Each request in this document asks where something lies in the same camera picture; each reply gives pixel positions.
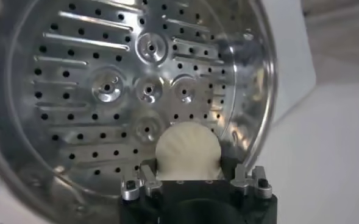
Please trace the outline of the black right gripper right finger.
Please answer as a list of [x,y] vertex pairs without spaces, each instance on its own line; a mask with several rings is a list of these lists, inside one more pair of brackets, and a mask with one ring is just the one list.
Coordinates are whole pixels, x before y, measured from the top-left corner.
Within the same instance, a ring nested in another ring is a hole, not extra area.
[[254,194],[261,200],[272,198],[272,186],[266,177],[263,166],[255,166],[248,174],[244,164],[239,163],[237,159],[228,157],[220,159],[220,166],[221,178],[241,191],[244,196]]

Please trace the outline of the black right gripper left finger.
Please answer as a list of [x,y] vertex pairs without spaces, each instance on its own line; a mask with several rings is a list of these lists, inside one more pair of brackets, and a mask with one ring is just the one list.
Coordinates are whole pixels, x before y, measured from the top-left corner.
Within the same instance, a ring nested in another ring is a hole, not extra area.
[[157,160],[147,159],[141,162],[138,170],[125,169],[121,179],[121,198],[135,201],[141,197],[152,197],[162,193],[162,181],[157,178]]

